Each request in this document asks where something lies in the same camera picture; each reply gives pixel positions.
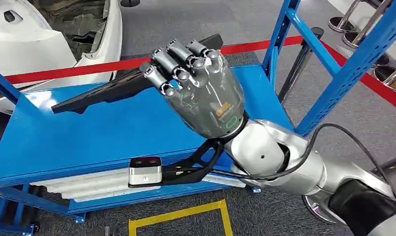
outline robotic hand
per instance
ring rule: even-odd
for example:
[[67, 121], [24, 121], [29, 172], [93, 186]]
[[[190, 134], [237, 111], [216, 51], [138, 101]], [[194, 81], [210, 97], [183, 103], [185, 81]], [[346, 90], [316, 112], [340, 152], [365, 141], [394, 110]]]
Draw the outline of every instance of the robotic hand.
[[244, 116], [243, 90], [219, 50], [195, 40], [185, 47], [174, 39], [151, 58], [155, 65], [144, 63], [140, 71], [192, 130], [212, 139], [238, 129]]
[[[55, 113], [83, 113], [88, 105], [125, 99], [155, 87], [192, 130], [207, 138], [189, 158], [169, 166], [162, 166], [158, 157], [132, 158], [130, 187], [194, 183], [211, 172], [259, 188], [304, 195], [329, 219], [347, 224], [355, 236], [396, 236], [396, 200], [391, 187], [353, 163], [312, 151], [319, 130], [327, 126], [341, 129], [366, 151], [344, 128], [323, 124], [308, 142], [270, 121], [249, 119], [243, 89], [224, 56], [197, 41], [185, 47], [172, 40], [155, 50], [151, 63], [143, 64], [138, 74], [52, 107]], [[133, 85], [141, 89], [127, 92]], [[115, 94], [112, 89], [125, 94]], [[209, 148], [215, 149], [213, 157], [202, 161]], [[223, 151], [234, 159], [233, 172], [213, 169]]]

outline blue shelf frame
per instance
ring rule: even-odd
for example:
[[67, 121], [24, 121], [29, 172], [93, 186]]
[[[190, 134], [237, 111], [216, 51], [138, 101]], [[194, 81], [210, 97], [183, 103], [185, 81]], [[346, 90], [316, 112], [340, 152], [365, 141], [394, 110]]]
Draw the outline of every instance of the blue shelf frame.
[[[377, 59], [384, 53], [384, 51], [396, 40], [396, 0], [394, 0], [391, 6], [386, 10], [380, 21], [376, 24], [374, 29], [369, 33], [353, 55], [348, 59], [344, 66], [339, 66], [333, 57], [328, 53], [318, 38], [311, 32], [310, 28], [303, 22], [298, 16], [297, 9], [300, 0], [284, 0], [282, 8], [279, 13], [278, 20], [276, 22], [274, 31], [271, 37], [271, 44], [267, 49], [265, 58], [261, 65], [263, 73], [274, 88], [275, 76], [276, 76], [276, 63], [278, 55], [280, 54], [281, 48], [284, 43], [284, 39], [289, 31], [291, 25], [294, 25], [299, 33], [303, 36], [304, 40], [308, 43], [312, 51], [317, 55], [319, 60], [322, 62], [324, 67], [327, 69], [332, 77], [330, 84], [325, 88], [322, 94], [319, 96], [315, 104], [310, 108], [303, 120], [297, 125], [295, 131], [303, 136], [308, 135], [313, 128], [318, 125], [319, 122], [333, 109], [333, 107], [346, 95], [346, 93], [358, 82], [358, 80], [369, 70], [371, 65], [377, 61]], [[14, 104], [17, 104], [19, 99], [26, 99], [22, 94], [13, 87], [1, 74], [0, 74], [0, 92], [5, 95]], [[261, 105], [266, 101], [256, 101], [256, 105]], [[100, 171], [99, 169], [89, 169], [88, 172]], [[67, 173], [68, 176], [76, 175], [77, 173]], [[51, 175], [50, 178], [60, 177], [60, 173]], [[9, 180], [0, 180], [0, 183], [8, 182]], [[202, 191], [210, 191], [219, 189], [216, 187], [203, 187]], [[103, 203], [93, 204], [84, 203], [76, 204], [71, 203], [71, 206], [62, 206], [46, 199], [33, 196], [26, 191], [21, 191], [0, 185], [0, 197], [8, 200], [17, 201], [23, 205], [29, 205], [37, 207], [43, 210], [48, 210], [61, 214], [68, 217], [73, 217], [76, 222], [84, 222], [84, 212], [90, 210], [96, 210], [106, 207], [116, 207], [129, 203], [136, 203], [136, 201], [121, 201], [115, 200], [113, 203], [108, 203], [106, 200]], [[150, 196], [144, 201], [155, 199]], [[0, 229], [5, 231], [11, 231], [15, 228], [13, 226], [0, 226]]]
[[307, 136], [396, 40], [396, 0], [386, 9], [380, 21], [343, 67], [338, 65], [310, 28], [298, 16], [299, 3], [300, 0], [283, 1], [271, 37], [271, 44], [263, 60], [263, 67], [266, 70], [266, 75], [271, 77], [271, 65], [275, 63], [278, 55], [276, 51], [280, 53], [287, 32], [290, 26], [294, 25], [331, 75], [330, 84], [295, 128], [298, 134]]
[[[30, 188], [29, 184], [24, 184], [22, 192], [28, 192]], [[8, 200], [6, 198], [0, 198], [0, 221], [5, 213]], [[19, 203], [15, 211], [15, 216], [12, 225], [5, 225], [0, 223], [0, 233], [5, 234], [19, 234], [23, 236], [32, 236], [34, 231], [34, 225], [28, 225], [26, 227], [20, 226], [21, 218], [23, 216], [24, 204]]]

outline silver stanchion base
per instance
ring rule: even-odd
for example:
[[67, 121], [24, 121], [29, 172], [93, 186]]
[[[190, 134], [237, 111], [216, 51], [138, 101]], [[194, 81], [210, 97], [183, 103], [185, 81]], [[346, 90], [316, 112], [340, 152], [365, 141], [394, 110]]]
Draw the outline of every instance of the silver stanchion base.
[[[358, 32], [347, 32], [342, 36], [342, 41], [349, 47], [357, 48], [364, 39], [362, 38], [359, 44], [354, 44], [353, 41], [357, 37], [357, 35], [359, 35]], [[389, 64], [389, 61], [389, 56], [385, 53], [381, 57], [379, 57], [379, 59], [371, 67], [377, 68], [378, 66], [384, 66]]]
[[379, 66], [385, 66], [389, 64], [389, 61], [390, 61], [389, 56], [386, 53], [384, 53], [371, 67], [377, 68]]
[[342, 16], [332, 17], [328, 21], [328, 26], [332, 30], [335, 30], [335, 31], [340, 32], [340, 33], [350, 32], [350, 31], [353, 31], [353, 30], [356, 29], [354, 27], [354, 25], [352, 23], [350, 23], [349, 21], [347, 21], [343, 26], [338, 27], [338, 24], [340, 24], [341, 20], [342, 20]]
[[374, 76], [380, 80], [380, 82], [384, 82], [393, 72], [396, 71], [396, 68], [391, 66], [380, 66], [374, 70]]
[[326, 214], [324, 214], [321, 209], [319, 208], [319, 205], [309, 199], [307, 196], [302, 196], [302, 200], [305, 204], [305, 206], [308, 208], [308, 210], [318, 219], [329, 223], [329, 224], [335, 224], [336, 222], [334, 220], [331, 220]]
[[347, 32], [345, 34], [343, 34], [342, 36], [342, 41], [349, 47], [352, 48], [357, 48], [359, 46], [359, 44], [363, 41], [364, 38], [362, 38], [359, 42], [359, 44], [354, 44], [353, 41], [354, 39], [357, 37], [357, 35], [359, 35], [358, 32]]
[[[382, 83], [389, 77], [391, 76], [394, 72], [396, 71], [396, 68], [391, 67], [391, 66], [379, 66], [374, 70], [374, 76], [380, 80]], [[391, 88], [393, 91], [396, 92], [396, 88], [391, 87], [389, 85], [385, 85], [389, 88]]]

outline gray carpet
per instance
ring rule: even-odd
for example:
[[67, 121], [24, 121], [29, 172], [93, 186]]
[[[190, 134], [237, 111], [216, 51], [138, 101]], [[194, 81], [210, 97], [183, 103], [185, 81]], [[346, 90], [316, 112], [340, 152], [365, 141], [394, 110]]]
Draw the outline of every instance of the gray carpet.
[[[170, 39], [182, 42], [201, 39], [220, 33], [225, 44], [269, 39], [282, 1], [277, 0], [142, 0], [135, 8], [123, 8], [123, 50], [130, 56], [149, 53]], [[310, 26], [322, 27], [324, 41], [331, 46], [341, 45], [341, 35], [327, 27], [330, 17], [341, 15], [325, 0], [304, 0], [299, 14]], [[292, 28], [289, 36], [296, 35]], [[299, 51], [299, 46], [284, 47], [277, 68], [280, 88]], [[232, 64], [253, 63], [264, 52], [229, 57]], [[285, 108], [298, 123], [311, 107], [330, 76], [316, 57], [312, 57], [290, 94]], [[351, 130], [370, 149], [379, 163], [396, 156], [396, 108], [379, 95], [358, 83], [326, 117], [325, 122], [341, 124]], [[338, 131], [325, 130], [315, 148], [322, 155], [346, 158], [361, 167], [372, 164], [361, 150]], [[396, 187], [396, 176], [392, 178]], [[175, 199], [95, 211], [87, 222], [73, 221], [49, 212], [40, 211], [40, 236], [88, 236], [95, 227], [116, 225], [121, 235], [127, 235], [127, 220], [140, 219], [172, 210], [197, 206], [226, 199], [236, 236], [349, 236], [346, 227], [327, 225], [314, 218], [300, 197], [274, 190], [260, 194], [246, 189], [227, 189]], [[181, 220], [165, 222], [138, 230], [138, 235], [223, 235], [219, 212], [202, 213]]]

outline black plastic part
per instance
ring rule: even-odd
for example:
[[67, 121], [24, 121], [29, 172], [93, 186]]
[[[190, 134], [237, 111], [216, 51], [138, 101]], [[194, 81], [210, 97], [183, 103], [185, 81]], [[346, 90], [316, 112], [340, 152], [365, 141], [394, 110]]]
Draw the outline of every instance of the black plastic part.
[[396, 201], [359, 180], [344, 183], [331, 196], [330, 210], [345, 221], [355, 236], [366, 236], [396, 214]]
[[377, 79], [381, 82], [384, 82], [393, 72], [396, 71], [396, 68], [391, 66], [378, 66], [374, 70], [374, 74], [376, 75]]
[[33, 233], [37, 233], [37, 232], [40, 231], [40, 229], [41, 229], [40, 222], [34, 221], [34, 222], [31, 222], [30, 224], [31, 224], [31, 225], [34, 225], [34, 228], [33, 228], [33, 230], [32, 230]]
[[[312, 27], [311, 31], [314, 33], [314, 35], [318, 38], [321, 39], [322, 36], [324, 35], [324, 30], [322, 28], [319, 27]], [[301, 43], [302, 46], [306, 45], [306, 41], [303, 40]]]
[[[215, 153], [213, 154], [209, 162], [205, 162], [201, 158], [210, 148], [213, 148], [215, 150]], [[224, 145], [222, 145], [219, 141], [215, 139], [207, 139], [189, 158], [168, 166], [163, 166], [162, 182], [138, 185], [128, 184], [128, 187], [140, 188], [200, 182], [212, 170], [213, 166], [221, 156], [222, 152], [224, 152]], [[182, 170], [191, 168], [195, 164], [201, 165], [202, 168], [190, 171]]]
[[123, 7], [134, 7], [140, 4], [140, 0], [122, 0], [120, 4]]
[[131, 168], [156, 167], [156, 166], [161, 166], [160, 157], [157, 156], [135, 157], [130, 159]]
[[222, 45], [224, 45], [224, 41], [222, 41], [221, 35], [219, 35], [219, 33], [213, 34], [208, 38], [204, 38], [199, 42], [208, 49], [220, 49]]
[[[222, 38], [218, 33], [199, 42], [209, 49], [220, 49], [223, 44]], [[56, 104], [52, 107], [52, 110], [55, 114], [67, 111], [83, 114], [90, 105], [103, 101], [111, 103], [134, 97], [151, 87], [153, 87], [153, 84], [144, 78], [138, 69], [134, 69], [121, 78], [112, 80], [102, 86]]]

